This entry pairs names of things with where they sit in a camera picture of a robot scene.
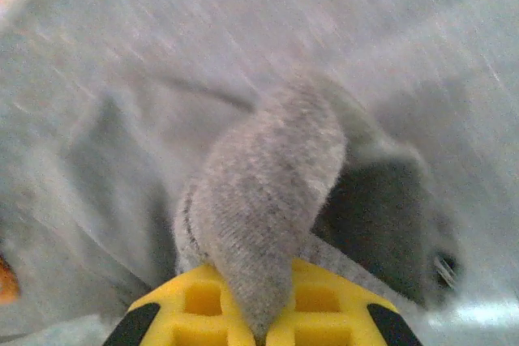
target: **black rubber edge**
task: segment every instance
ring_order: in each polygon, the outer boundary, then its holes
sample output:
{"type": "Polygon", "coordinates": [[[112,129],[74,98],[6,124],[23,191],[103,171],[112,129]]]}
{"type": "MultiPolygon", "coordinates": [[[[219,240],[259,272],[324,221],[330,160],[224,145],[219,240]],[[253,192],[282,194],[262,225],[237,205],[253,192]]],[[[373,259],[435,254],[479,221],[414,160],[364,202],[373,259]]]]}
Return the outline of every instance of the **black rubber edge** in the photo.
{"type": "Polygon", "coordinates": [[[161,306],[148,303],[127,313],[103,346],[139,346],[161,306]]]}
{"type": "Polygon", "coordinates": [[[367,310],[388,346],[423,346],[401,315],[379,304],[367,310]]]}

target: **yellow object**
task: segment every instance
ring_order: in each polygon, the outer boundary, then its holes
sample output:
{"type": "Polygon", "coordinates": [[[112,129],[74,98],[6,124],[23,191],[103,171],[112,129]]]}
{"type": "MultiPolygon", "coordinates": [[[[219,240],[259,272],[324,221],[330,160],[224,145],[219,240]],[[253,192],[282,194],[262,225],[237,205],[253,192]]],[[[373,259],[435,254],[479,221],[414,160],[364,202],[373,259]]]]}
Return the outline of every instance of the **yellow object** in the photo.
{"type": "MultiPolygon", "coordinates": [[[[394,305],[382,297],[300,259],[293,262],[293,275],[292,296],[271,326],[267,346],[386,346],[404,344],[402,341],[406,345],[420,344],[415,338],[395,335],[402,329],[401,324],[391,327],[394,318],[388,322],[387,315],[377,327],[369,306],[389,313],[389,317],[401,318],[394,305]]],[[[177,276],[140,298],[131,305],[127,316],[133,314],[105,345],[255,345],[230,290],[209,265],[177,276]],[[136,331],[140,331],[138,340],[136,331]]]]}
{"type": "Polygon", "coordinates": [[[0,257],[0,305],[10,304],[18,299],[18,280],[7,262],[0,257]]]}

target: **gray fabric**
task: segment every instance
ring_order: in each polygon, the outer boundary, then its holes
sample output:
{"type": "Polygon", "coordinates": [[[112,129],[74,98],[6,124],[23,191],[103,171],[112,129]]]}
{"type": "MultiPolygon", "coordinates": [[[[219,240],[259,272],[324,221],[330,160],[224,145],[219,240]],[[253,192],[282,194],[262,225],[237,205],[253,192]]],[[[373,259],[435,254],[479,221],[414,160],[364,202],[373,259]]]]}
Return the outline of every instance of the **gray fabric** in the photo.
{"type": "Polygon", "coordinates": [[[88,269],[114,285],[132,280],[143,293],[145,286],[174,276],[169,197],[156,162],[132,134],[123,107],[111,95],[98,104],[92,122],[70,143],[40,147],[28,160],[36,199],[32,215],[60,231],[88,269]],[[138,248],[131,247],[131,240],[138,248]],[[149,254],[155,261],[148,261],[149,254]]]}
{"type": "MultiPolygon", "coordinates": [[[[442,205],[461,221],[469,264],[463,296],[438,314],[406,315],[424,344],[517,344],[517,5],[32,0],[0,37],[2,251],[25,291],[16,305],[0,307],[0,331],[23,333],[99,310],[124,310],[118,290],[70,254],[63,231],[35,221],[29,193],[18,182],[27,150],[42,140],[66,142],[86,100],[107,86],[126,91],[132,85],[114,80],[122,58],[144,68],[170,67],[251,99],[293,62],[307,61],[337,77],[392,135],[418,146],[438,178],[442,205]]],[[[160,131],[146,143],[158,143],[159,133],[167,141],[170,153],[157,152],[157,158],[168,161],[162,172],[170,193],[178,193],[203,160],[204,145],[241,114],[213,100],[144,90],[158,96],[157,112],[175,113],[149,120],[160,131]]],[[[82,241],[88,240],[85,234],[82,241]]],[[[122,272],[121,280],[131,279],[122,272]]]]}
{"type": "Polygon", "coordinates": [[[98,315],[89,315],[55,324],[17,340],[6,339],[2,342],[0,338],[0,344],[5,346],[101,345],[113,328],[114,324],[103,323],[98,315]]]}

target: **yellow grid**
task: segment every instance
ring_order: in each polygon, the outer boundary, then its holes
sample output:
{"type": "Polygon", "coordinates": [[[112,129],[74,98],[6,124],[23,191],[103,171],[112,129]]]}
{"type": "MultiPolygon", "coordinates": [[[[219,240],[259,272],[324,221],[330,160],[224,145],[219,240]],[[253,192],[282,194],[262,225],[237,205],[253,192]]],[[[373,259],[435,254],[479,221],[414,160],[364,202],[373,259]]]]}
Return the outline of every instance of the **yellow grid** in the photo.
{"type": "MultiPolygon", "coordinates": [[[[367,305],[394,312],[394,305],[321,267],[293,264],[294,289],[271,326],[267,346],[385,346],[367,305]]],[[[220,275],[204,265],[175,277],[136,301],[161,306],[142,346],[254,346],[231,293],[220,275]]]]}

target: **orange object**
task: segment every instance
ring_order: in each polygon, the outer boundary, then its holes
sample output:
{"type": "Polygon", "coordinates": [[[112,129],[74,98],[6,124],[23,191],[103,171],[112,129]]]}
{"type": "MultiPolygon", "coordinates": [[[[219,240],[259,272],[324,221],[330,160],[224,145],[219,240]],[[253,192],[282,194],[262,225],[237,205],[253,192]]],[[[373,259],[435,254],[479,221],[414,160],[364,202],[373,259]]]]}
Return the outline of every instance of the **orange object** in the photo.
{"type": "Polygon", "coordinates": [[[0,257],[0,305],[9,304],[19,298],[19,285],[15,273],[0,257]]]}

